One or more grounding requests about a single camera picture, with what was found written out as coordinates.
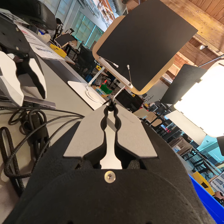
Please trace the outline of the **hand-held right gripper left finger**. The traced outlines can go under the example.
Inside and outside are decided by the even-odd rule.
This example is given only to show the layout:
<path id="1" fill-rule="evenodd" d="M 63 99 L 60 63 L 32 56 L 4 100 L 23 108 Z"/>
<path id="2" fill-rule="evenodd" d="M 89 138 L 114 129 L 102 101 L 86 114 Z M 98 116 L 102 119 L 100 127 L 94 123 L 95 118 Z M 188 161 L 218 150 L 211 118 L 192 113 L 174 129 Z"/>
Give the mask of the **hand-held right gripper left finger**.
<path id="1" fill-rule="evenodd" d="M 108 106 L 102 105 L 84 117 L 74 133 L 64 157 L 93 160 L 96 153 L 107 152 L 105 129 L 107 127 Z"/>

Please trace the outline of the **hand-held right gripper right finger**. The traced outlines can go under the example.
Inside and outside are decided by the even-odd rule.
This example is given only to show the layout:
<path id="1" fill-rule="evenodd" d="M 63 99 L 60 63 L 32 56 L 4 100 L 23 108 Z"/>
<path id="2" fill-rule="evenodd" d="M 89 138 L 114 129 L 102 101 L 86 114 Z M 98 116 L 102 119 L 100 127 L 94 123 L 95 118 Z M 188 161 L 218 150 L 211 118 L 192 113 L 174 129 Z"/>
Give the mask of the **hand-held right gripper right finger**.
<path id="1" fill-rule="evenodd" d="M 117 158 L 121 153 L 127 153 L 136 159 L 157 157 L 142 122 L 137 116 L 120 105 L 115 105 L 114 118 L 116 128 L 114 151 Z"/>

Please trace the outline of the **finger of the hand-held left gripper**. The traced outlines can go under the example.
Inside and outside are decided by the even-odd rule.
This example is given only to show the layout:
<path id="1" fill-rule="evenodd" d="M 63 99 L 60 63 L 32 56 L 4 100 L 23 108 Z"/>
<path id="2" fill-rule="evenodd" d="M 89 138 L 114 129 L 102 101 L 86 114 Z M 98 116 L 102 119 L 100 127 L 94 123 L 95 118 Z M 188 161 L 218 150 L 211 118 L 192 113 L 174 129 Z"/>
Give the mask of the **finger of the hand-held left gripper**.
<path id="1" fill-rule="evenodd" d="M 39 94 L 43 99 L 46 99 L 47 97 L 46 82 L 38 58 L 29 58 L 28 68 L 31 70 L 29 72 L 29 75 L 34 85 L 38 89 Z"/>
<path id="2" fill-rule="evenodd" d="M 4 52 L 0 52 L 0 89 L 4 95 L 16 106 L 23 105 L 24 94 L 16 76 L 17 67 L 13 59 Z"/>

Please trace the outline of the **grey usb hub with cable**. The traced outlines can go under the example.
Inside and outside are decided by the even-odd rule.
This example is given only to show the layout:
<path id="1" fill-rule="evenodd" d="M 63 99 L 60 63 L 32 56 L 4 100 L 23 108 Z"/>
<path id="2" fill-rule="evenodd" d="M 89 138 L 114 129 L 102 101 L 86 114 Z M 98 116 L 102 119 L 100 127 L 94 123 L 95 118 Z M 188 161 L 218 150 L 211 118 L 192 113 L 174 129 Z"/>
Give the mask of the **grey usb hub with cable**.
<path id="1" fill-rule="evenodd" d="M 43 99 L 37 99 L 29 96 L 24 96 L 23 106 L 56 109 L 56 104 L 54 102 L 46 101 Z"/>

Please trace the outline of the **laminated paper sheet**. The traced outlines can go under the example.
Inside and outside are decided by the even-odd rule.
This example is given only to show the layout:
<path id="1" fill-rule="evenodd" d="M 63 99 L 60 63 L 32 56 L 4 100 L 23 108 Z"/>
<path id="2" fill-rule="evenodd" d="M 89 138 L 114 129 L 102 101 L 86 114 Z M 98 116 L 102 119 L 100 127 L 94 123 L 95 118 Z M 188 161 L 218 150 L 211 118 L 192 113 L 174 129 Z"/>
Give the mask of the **laminated paper sheet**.
<path id="1" fill-rule="evenodd" d="M 24 34 L 26 40 L 30 44 L 32 50 L 41 58 L 47 60 L 60 60 L 65 61 L 61 56 L 50 49 L 45 43 L 35 37 L 32 33 L 26 30 L 23 26 L 17 25 Z"/>

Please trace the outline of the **yellow plastic bin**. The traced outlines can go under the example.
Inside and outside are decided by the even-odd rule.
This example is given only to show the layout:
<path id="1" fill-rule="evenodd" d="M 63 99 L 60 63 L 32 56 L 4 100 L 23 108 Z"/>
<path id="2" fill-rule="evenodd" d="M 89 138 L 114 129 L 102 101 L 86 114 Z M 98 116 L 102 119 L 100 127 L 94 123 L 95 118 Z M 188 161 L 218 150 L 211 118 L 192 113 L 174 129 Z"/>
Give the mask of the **yellow plastic bin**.
<path id="1" fill-rule="evenodd" d="M 194 172 L 192 174 L 192 177 L 194 180 L 200 184 L 209 194 L 212 196 L 215 195 L 215 192 L 213 191 L 212 187 L 210 186 L 209 182 L 199 173 L 199 172 Z"/>
<path id="2" fill-rule="evenodd" d="M 61 56 L 63 58 L 65 58 L 67 56 L 67 53 L 63 49 L 61 49 L 60 47 L 57 47 L 54 44 L 50 44 L 50 48 L 52 50 L 54 50 L 54 52 L 56 52 L 59 56 Z"/>

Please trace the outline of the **black monitor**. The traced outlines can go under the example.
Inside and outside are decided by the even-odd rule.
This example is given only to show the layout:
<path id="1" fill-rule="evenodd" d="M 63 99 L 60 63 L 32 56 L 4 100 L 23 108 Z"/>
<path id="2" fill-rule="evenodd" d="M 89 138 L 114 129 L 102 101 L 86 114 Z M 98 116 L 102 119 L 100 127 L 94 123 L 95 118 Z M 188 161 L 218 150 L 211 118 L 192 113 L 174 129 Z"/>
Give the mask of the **black monitor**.
<path id="1" fill-rule="evenodd" d="M 134 97 L 128 93 L 126 89 L 123 89 L 116 97 L 116 101 L 118 101 L 121 105 L 123 105 L 126 109 L 130 109 L 132 113 L 136 112 L 140 109 L 144 100 L 135 95 Z"/>

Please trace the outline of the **green plastic bin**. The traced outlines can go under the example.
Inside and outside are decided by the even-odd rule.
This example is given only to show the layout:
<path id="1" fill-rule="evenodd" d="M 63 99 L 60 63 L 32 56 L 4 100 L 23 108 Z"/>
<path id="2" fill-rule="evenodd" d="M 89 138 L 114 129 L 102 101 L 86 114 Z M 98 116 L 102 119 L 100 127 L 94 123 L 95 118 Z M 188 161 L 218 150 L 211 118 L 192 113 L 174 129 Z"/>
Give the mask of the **green plastic bin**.
<path id="1" fill-rule="evenodd" d="M 106 84 L 101 84 L 100 89 L 105 92 L 105 94 L 109 95 L 113 92 L 110 90 Z"/>

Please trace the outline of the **bright studio light panel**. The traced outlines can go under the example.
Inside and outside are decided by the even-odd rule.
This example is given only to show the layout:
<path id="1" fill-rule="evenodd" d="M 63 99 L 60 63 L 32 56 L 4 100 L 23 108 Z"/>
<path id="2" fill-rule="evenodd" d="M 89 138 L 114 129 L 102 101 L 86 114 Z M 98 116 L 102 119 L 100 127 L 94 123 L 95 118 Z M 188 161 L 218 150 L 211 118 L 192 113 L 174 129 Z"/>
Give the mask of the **bright studio light panel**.
<path id="1" fill-rule="evenodd" d="M 167 117 L 200 145 L 224 135 L 224 60 L 208 70 L 184 64 L 160 100 L 175 111 Z"/>

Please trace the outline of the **wood-rimmed black board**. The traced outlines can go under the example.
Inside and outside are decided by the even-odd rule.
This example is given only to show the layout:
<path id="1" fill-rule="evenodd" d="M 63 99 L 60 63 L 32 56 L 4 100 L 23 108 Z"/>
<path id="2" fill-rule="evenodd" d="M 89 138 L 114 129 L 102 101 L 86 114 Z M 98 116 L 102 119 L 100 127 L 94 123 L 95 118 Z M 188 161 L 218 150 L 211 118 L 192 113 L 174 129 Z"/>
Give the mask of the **wood-rimmed black board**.
<path id="1" fill-rule="evenodd" d="M 160 0 L 117 17 L 92 50 L 94 58 L 134 94 L 146 93 L 198 32 Z"/>

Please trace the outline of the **blue plastic bin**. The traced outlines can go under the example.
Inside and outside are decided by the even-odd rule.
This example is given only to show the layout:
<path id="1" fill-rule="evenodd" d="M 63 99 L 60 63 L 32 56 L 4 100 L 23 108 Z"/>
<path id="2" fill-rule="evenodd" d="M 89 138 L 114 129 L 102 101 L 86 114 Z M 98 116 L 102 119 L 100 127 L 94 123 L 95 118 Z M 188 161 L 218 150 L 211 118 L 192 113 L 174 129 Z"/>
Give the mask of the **blue plastic bin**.
<path id="1" fill-rule="evenodd" d="M 207 209 L 211 217 L 217 224 L 224 223 L 224 207 L 215 198 L 203 188 L 194 178 L 191 178 L 195 191 L 198 197 Z"/>

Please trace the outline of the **silver ventilation duct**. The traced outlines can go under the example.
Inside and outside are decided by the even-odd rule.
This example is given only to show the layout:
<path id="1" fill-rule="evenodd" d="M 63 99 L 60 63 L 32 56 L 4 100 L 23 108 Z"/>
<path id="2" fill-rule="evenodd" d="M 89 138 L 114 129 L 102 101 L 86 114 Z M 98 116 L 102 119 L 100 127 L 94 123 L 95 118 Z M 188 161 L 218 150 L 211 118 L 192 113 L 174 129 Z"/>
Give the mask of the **silver ventilation duct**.
<path id="1" fill-rule="evenodd" d="M 126 16 L 128 14 L 126 4 L 122 3 L 121 0 L 108 0 L 109 5 L 116 16 Z"/>

